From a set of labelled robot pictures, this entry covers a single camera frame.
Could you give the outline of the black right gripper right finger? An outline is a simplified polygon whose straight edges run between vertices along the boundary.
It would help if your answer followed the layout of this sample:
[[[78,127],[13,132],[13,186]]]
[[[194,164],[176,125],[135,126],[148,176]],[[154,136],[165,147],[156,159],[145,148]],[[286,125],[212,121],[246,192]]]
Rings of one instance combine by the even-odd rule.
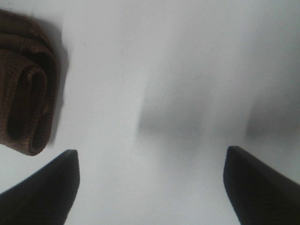
[[[223,182],[242,225],[298,225],[300,186],[238,146],[227,149]]]

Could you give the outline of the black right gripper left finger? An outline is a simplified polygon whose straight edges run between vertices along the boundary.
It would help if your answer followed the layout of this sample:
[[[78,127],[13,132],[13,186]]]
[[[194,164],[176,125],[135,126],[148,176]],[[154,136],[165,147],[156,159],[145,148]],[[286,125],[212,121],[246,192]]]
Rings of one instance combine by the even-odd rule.
[[[76,150],[66,150],[0,195],[2,225],[62,225],[80,184]]]

